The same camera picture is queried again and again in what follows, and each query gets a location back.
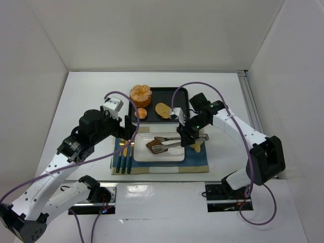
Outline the brown chocolate croissant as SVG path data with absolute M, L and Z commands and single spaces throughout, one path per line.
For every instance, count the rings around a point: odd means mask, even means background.
M 163 146 L 162 142 L 159 141 L 159 140 L 152 140 L 150 142 L 148 142 L 146 144 L 146 147 L 153 153 L 153 154 L 159 154 L 159 153 L 162 153 L 162 152 L 165 152 L 167 151 L 167 149 L 163 149 L 161 148 L 161 146 Z

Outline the metal serving tongs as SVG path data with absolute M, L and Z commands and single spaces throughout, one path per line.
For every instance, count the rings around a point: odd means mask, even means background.
M 208 134 L 203 134 L 203 135 L 199 135 L 199 137 L 197 139 L 195 139 L 194 144 L 199 144 L 199 143 L 203 143 L 205 141 L 208 141 L 209 140 L 209 136 Z M 174 147 L 179 147 L 179 146 L 182 146 L 181 145 L 181 142 L 176 142 L 176 143 L 172 143 L 172 144 L 161 144 L 161 145 L 153 145 L 151 147 L 151 150 L 154 152 L 154 153 L 162 153 L 170 148 L 174 148 Z

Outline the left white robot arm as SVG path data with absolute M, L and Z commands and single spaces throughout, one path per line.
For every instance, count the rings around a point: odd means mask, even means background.
M 1 222 L 22 242 L 36 242 L 49 223 L 81 201 L 107 203 L 107 189 L 91 176 L 81 177 L 74 185 L 53 196 L 61 184 L 94 152 L 94 147 L 109 136 L 134 140 L 139 125 L 131 117 L 113 117 L 108 110 L 88 110 L 70 136 L 58 147 L 43 173 L 30 181 L 30 187 L 10 204 L 1 203 Z

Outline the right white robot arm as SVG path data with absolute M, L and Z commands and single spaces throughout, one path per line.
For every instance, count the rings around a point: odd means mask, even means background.
M 264 185 L 285 170 L 282 143 L 277 136 L 268 137 L 256 131 L 232 113 L 224 102 L 210 102 L 203 93 L 195 95 L 189 102 L 196 112 L 195 116 L 187 118 L 181 108 L 172 108 L 170 112 L 179 120 L 177 132 L 182 147 L 192 145 L 198 140 L 201 129 L 213 125 L 244 146 L 247 152 L 247 165 L 221 180 L 224 193 L 243 187 L 251 191 L 254 185 Z

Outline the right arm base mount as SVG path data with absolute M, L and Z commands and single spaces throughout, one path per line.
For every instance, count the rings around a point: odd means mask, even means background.
M 206 182 L 201 196 L 207 200 L 208 212 L 253 211 L 250 197 L 245 196 L 245 189 L 229 190 L 221 182 Z

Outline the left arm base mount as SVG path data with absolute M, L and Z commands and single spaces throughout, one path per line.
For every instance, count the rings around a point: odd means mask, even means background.
M 94 178 L 85 175 L 78 180 L 88 190 L 86 198 L 70 209 L 77 215 L 109 215 L 115 213 L 116 186 L 99 183 Z

